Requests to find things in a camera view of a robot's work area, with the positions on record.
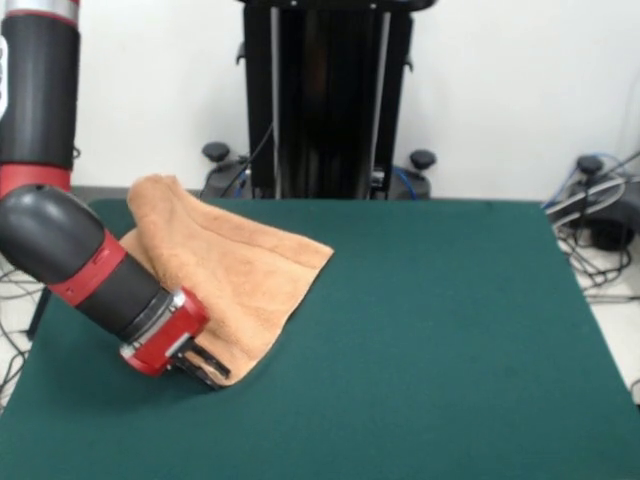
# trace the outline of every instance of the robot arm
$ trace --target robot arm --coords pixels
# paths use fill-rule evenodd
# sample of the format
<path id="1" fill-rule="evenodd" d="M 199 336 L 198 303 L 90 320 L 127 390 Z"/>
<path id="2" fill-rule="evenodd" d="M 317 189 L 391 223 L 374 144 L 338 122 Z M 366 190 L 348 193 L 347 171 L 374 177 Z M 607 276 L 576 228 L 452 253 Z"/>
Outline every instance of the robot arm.
<path id="1" fill-rule="evenodd" d="M 170 293 L 69 193 L 78 96 L 79 0 L 7 0 L 0 37 L 0 253 L 124 342 L 159 375 L 171 365 L 217 387 L 185 354 L 207 323 L 187 290 Z"/>

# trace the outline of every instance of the towel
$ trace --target towel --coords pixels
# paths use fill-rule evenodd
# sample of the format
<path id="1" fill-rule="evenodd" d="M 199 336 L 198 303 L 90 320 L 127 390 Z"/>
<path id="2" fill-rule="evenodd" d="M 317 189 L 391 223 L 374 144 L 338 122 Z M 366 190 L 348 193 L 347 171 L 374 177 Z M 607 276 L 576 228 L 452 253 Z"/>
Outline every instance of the towel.
<path id="1" fill-rule="evenodd" d="M 168 290 L 191 290 L 209 316 L 196 343 L 230 370 L 191 354 L 221 386 L 244 378 L 267 354 L 333 250 L 223 209 L 185 191 L 175 177 L 138 180 L 127 198 L 136 228 L 124 248 Z"/>

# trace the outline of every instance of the black knob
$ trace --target black knob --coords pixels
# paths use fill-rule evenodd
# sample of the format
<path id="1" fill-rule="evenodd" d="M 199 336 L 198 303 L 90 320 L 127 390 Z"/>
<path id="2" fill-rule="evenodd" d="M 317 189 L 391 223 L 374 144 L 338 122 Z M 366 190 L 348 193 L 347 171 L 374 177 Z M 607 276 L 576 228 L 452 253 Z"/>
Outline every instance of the black knob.
<path id="1" fill-rule="evenodd" d="M 416 150 L 409 158 L 416 170 L 421 172 L 431 168 L 438 161 L 435 154 L 429 150 Z"/>
<path id="2" fill-rule="evenodd" d="M 593 177 L 600 173 L 604 167 L 604 162 L 594 155 L 583 155 L 578 158 L 578 170 L 587 177 Z"/>
<path id="3" fill-rule="evenodd" d="M 220 142 L 207 143 L 202 148 L 202 154 L 213 163 L 220 163 L 229 156 L 229 147 Z"/>

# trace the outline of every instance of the white wall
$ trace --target white wall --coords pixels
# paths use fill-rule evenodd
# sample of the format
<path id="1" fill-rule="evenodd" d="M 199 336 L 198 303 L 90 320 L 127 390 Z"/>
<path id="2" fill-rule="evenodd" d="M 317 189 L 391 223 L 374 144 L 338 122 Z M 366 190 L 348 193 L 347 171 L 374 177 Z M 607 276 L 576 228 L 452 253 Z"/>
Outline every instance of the white wall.
<path id="1" fill-rule="evenodd" d="M 82 4 L 75 184 L 198 188 L 205 142 L 247 148 L 242 4 Z M 580 153 L 640 146 L 638 0 L 440 0 L 416 15 L 413 59 L 396 161 L 433 149 L 438 196 L 541 199 Z"/>

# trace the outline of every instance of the green tablecloth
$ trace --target green tablecloth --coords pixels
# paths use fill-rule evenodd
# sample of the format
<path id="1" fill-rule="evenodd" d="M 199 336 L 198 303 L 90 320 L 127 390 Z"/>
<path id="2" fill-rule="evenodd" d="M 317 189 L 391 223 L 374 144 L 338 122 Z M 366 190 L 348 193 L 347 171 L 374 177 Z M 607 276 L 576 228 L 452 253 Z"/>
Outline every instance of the green tablecloth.
<path id="1" fill-rule="evenodd" d="M 56 299 L 0 478 L 640 478 L 640 415 L 535 205 L 222 205 L 336 249 L 267 358 L 222 393 L 150 379 Z"/>

